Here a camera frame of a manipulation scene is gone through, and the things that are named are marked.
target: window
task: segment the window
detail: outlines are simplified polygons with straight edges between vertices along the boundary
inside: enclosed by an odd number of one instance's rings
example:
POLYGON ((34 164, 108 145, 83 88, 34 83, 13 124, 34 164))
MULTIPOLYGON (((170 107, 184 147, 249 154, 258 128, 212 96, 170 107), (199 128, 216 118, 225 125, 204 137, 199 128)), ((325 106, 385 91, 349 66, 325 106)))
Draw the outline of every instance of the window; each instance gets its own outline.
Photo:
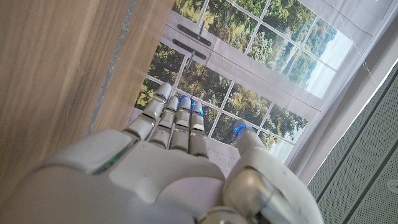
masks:
MULTIPOLYGON (((173 11, 196 25, 205 21, 204 28, 238 50, 238 57, 268 67, 283 82, 319 99, 352 45, 349 38, 297 0, 176 0, 173 11)), ((267 150, 284 162, 309 121, 274 102, 275 98, 264 98, 195 58, 187 68, 187 60, 187 54, 160 43, 136 108, 142 109, 156 87, 169 82, 172 94, 179 99, 188 96, 202 102, 208 137, 236 147, 232 126, 244 118, 267 150)))

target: robotic hand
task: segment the robotic hand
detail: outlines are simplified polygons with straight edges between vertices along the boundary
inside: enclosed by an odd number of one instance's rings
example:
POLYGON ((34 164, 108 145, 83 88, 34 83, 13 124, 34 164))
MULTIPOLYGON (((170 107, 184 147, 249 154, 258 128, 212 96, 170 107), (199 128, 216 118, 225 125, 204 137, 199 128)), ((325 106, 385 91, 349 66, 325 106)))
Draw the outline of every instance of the robotic hand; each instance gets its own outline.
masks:
POLYGON ((2 223, 323 223, 312 195, 245 120, 225 180, 208 161, 199 102, 164 83, 124 131, 91 134, 28 173, 2 223))

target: green foliage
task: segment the green foliage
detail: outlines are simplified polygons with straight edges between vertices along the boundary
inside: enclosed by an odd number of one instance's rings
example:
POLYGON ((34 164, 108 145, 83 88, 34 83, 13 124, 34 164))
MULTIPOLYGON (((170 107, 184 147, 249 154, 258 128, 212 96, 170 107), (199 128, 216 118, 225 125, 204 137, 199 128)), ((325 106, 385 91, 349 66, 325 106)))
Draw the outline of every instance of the green foliage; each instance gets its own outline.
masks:
POLYGON ((266 134, 263 131, 260 132, 259 138, 261 139, 262 143, 264 144, 264 146, 266 147, 266 149, 268 151, 270 151, 272 149, 272 147, 274 146, 275 143, 282 142, 282 140, 280 140, 274 136, 271 136, 269 134, 266 134))
POLYGON ((196 23, 205 0, 176 0, 173 11, 196 23))
POLYGON ((263 21, 301 42, 314 20, 314 14, 297 0, 272 0, 263 21))
POLYGON ((319 18, 311 31, 310 37, 305 43, 305 48, 311 51, 315 56, 321 57, 326 49, 327 43, 335 38, 336 33, 337 30, 334 27, 319 18))
POLYGON ((235 83, 224 110, 260 125, 269 104, 270 102, 264 97, 235 83))
POLYGON ((271 57, 273 54, 272 39, 266 39, 266 34, 264 32, 257 33, 248 55, 263 65, 272 68, 271 57))
POLYGON ((178 88, 220 107, 230 83, 231 80, 192 61, 190 68, 184 69, 178 88))
POLYGON ((290 81, 298 84, 302 88, 306 88, 307 81, 311 78, 311 73, 316 66, 317 61, 313 57, 302 52, 289 75, 290 81))
POLYGON ((233 131, 235 121, 236 119, 222 113, 220 118, 218 118, 216 128, 211 137, 217 141, 236 147, 233 131))
POLYGON ((206 14, 208 32, 244 52, 257 22, 224 0, 211 0, 206 14))
POLYGON ((235 0, 235 3, 242 6, 247 11, 260 17, 262 10, 266 6, 266 0, 235 0))
POLYGON ((183 58, 183 54, 159 42, 148 75, 173 85, 183 58))
POLYGON ((148 104, 148 102, 150 102, 159 87, 160 85, 158 83, 150 81, 146 78, 141 86, 141 91, 138 94, 138 98, 134 107, 144 110, 145 106, 148 104))
POLYGON ((308 121, 306 119, 303 119, 278 105, 274 105, 269 113, 269 117, 264 123, 264 129, 283 138, 288 136, 291 140, 294 140, 296 137, 294 136, 294 131, 305 128, 307 123, 308 121))

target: tree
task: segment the tree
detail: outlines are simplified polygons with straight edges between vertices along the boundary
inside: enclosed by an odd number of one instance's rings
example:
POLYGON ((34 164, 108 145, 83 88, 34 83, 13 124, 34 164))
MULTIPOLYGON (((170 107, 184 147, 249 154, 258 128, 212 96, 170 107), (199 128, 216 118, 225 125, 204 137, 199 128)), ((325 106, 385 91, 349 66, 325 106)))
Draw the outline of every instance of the tree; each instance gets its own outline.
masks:
POLYGON ((183 54, 159 42, 148 75, 173 85, 183 58, 183 54))
POLYGON ((263 65, 272 68, 273 64, 270 59, 273 54, 274 49, 272 48, 272 39, 266 39, 266 34, 264 32, 257 33, 248 56, 263 65))
POLYGON ((297 137, 294 136, 294 131, 305 128, 307 123, 308 121, 306 119, 278 105, 274 105, 269 113, 269 117, 264 123, 264 129, 283 138, 290 137, 291 140, 294 140, 297 137))
POLYGON ((297 0, 272 0, 263 21, 289 37, 300 36, 300 39, 292 39, 301 42, 313 18, 313 12, 297 0))
POLYGON ((197 22, 205 0, 176 0, 173 11, 181 16, 197 22))
POLYGON ((158 83, 146 78, 141 86, 141 90, 138 94, 138 98, 134 107, 144 110, 145 106, 148 104, 148 102, 150 102, 159 87, 160 85, 158 83))
POLYGON ((315 56, 321 57, 327 44, 335 38, 336 33, 337 30, 334 27, 319 18, 305 43, 305 48, 315 56))
POLYGON ((289 75, 290 81, 298 84, 302 88, 306 88, 307 81, 311 78, 311 73, 316 66, 317 61, 313 57, 302 52, 289 75))
POLYGON ((178 88, 220 107, 230 83, 231 80, 193 61, 190 68, 184 69, 178 88))
POLYGON ((264 97, 235 83, 224 110, 260 125, 269 103, 264 97))

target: window handle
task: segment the window handle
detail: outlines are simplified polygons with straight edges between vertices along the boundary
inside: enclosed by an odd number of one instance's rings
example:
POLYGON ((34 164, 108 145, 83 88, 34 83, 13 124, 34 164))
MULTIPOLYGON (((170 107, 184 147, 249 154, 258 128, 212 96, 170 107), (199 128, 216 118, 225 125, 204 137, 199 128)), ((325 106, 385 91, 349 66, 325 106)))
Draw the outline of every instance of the window handle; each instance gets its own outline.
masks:
POLYGON ((201 34, 202 34, 202 32, 203 32, 203 28, 205 28, 205 21, 202 22, 202 25, 201 25, 201 27, 200 27, 199 34, 196 34, 194 31, 192 31, 192 30, 186 28, 185 26, 183 26, 183 25, 181 25, 181 24, 177 25, 177 28, 178 28, 180 31, 182 31, 182 32, 184 32, 184 33, 186 33, 186 34, 188 34, 189 36, 191 36, 191 37, 193 37, 193 38, 195 38, 196 40, 199 40, 199 42, 202 42, 202 43, 204 43, 204 44, 207 45, 207 46, 211 46, 211 42, 208 41, 208 40, 206 40, 205 38, 203 38, 203 37, 201 36, 201 34))
POLYGON ((195 50, 193 50, 193 52, 191 54, 191 57, 189 58, 189 61, 188 61, 187 65, 186 65, 186 68, 189 68, 189 66, 191 66, 192 59, 193 59, 194 55, 195 55, 195 50))

